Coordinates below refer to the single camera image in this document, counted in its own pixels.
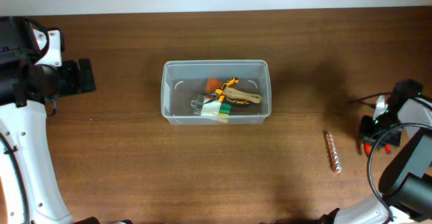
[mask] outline black cable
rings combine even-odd
[[[376,108],[376,106],[375,106],[374,103],[365,103],[365,102],[363,102],[363,101],[358,101],[357,103],[360,103],[360,104],[362,104],[362,105],[366,105],[366,106],[371,107],[371,108],[373,108],[373,109]]]
[[[389,217],[387,219],[387,221],[385,223],[389,223],[390,221],[394,220],[393,217],[393,213],[392,210],[390,209],[390,207],[387,205],[387,203],[385,203],[385,201],[383,200],[383,198],[379,195],[377,189],[375,189],[375,186],[373,185],[373,180],[372,180],[372,158],[373,155],[375,153],[375,151],[377,150],[377,147],[380,143],[380,141],[382,141],[382,139],[385,138],[385,136],[396,130],[396,129],[404,129],[405,127],[419,127],[419,128],[423,128],[423,129],[427,129],[427,130],[431,130],[432,131],[432,127],[429,125],[425,125],[425,124],[421,124],[421,123],[401,123],[399,125],[393,126],[390,129],[388,129],[388,131],[386,131],[386,133],[384,133],[379,139],[378,141],[372,146],[371,149],[371,153],[369,155],[369,158],[367,160],[367,179],[369,181],[369,185],[372,189],[373,194],[375,195],[375,197],[377,197],[378,201],[385,207],[385,209],[387,210],[387,212],[389,213]]]
[[[369,95],[369,96],[365,96],[365,97],[362,97],[362,98],[359,98],[359,99],[354,99],[354,100],[348,101],[348,102],[346,102],[346,104],[360,103],[361,101],[364,101],[366,99],[370,99],[370,98],[373,98],[373,97],[376,97],[376,96],[381,96],[381,95],[390,95],[390,94],[391,94],[391,92],[375,93],[375,94],[372,94],[372,95]]]
[[[432,112],[432,106],[431,106],[431,105],[429,105],[429,104],[423,102],[422,100],[418,100],[418,99],[416,99],[416,98],[412,98],[412,100],[414,100],[414,101],[420,103],[422,106],[424,106],[425,108],[427,108],[428,110],[430,110],[430,111]]]
[[[22,179],[20,167],[18,166],[18,162],[15,158],[15,151],[16,149],[13,149],[10,144],[7,142],[5,136],[0,133],[0,141],[3,143],[4,147],[6,148],[6,152],[3,154],[9,155],[9,158],[11,159],[13,170],[15,171],[16,177],[18,179],[18,187],[20,188],[21,192],[21,198],[22,198],[22,205],[24,207],[24,224],[30,224],[30,213],[28,211],[28,200],[27,200],[27,193],[26,188],[24,186],[24,180]]]

